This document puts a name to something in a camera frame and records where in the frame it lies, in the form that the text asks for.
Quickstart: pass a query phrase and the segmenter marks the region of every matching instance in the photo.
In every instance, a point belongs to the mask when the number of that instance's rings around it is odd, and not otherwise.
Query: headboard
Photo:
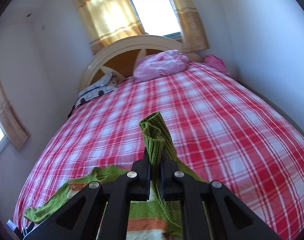
[[[152,35],[132,36],[116,41],[94,56],[81,78],[79,91],[110,71],[122,81],[132,76],[136,59],[170,49],[183,52],[183,44],[170,38]],[[190,60],[201,61],[195,53],[184,54]]]

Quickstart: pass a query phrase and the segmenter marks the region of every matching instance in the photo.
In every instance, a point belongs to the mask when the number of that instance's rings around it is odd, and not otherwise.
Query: metal screw
[[[216,187],[216,188],[220,188],[220,187],[222,187],[222,183],[216,180],[216,181],[212,182],[212,186]]]
[[[98,188],[100,183],[98,181],[92,181],[90,185],[88,185],[90,188]]]
[[[178,177],[178,178],[181,178],[181,177],[184,176],[184,172],[182,172],[182,171],[176,171],[176,172],[174,172],[174,176]]]
[[[137,173],[136,173],[135,171],[129,171],[129,172],[127,173],[127,176],[128,176],[129,178],[135,178],[135,177],[137,176]]]

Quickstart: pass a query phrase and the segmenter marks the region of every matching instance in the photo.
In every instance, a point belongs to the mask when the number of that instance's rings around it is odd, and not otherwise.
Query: white wall
[[[220,0],[240,80],[304,131],[304,12],[295,0]]]
[[[235,73],[231,36],[219,0],[194,0],[213,53]],[[66,114],[75,103],[79,80],[92,59],[89,39],[74,0],[49,0],[33,18],[41,59]]]
[[[0,25],[0,78],[8,99],[31,133],[21,150],[0,154],[0,220],[13,218],[19,193],[65,116],[43,70],[29,23]]]
[[[44,70],[67,116],[93,57],[74,0],[48,0],[33,19],[33,31]]]

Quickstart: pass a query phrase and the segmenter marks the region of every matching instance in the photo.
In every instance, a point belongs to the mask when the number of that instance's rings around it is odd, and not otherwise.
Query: yellow curtain
[[[0,80],[0,123],[10,142],[20,149],[30,137],[30,133],[19,120],[15,110],[7,99]]]
[[[129,0],[76,0],[76,3],[94,54],[117,40],[145,34]]]
[[[181,34],[185,52],[209,49],[206,36],[198,10],[192,0],[172,0],[181,26]]]

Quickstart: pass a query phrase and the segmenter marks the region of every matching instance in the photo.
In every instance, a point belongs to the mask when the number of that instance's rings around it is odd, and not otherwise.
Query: red and white plaid blanket
[[[19,228],[68,179],[143,157],[139,121],[160,111],[179,158],[220,180],[283,239],[304,226],[304,139],[276,111],[231,78],[200,63],[134,83],[77,108],[35,164],[15,209]]]

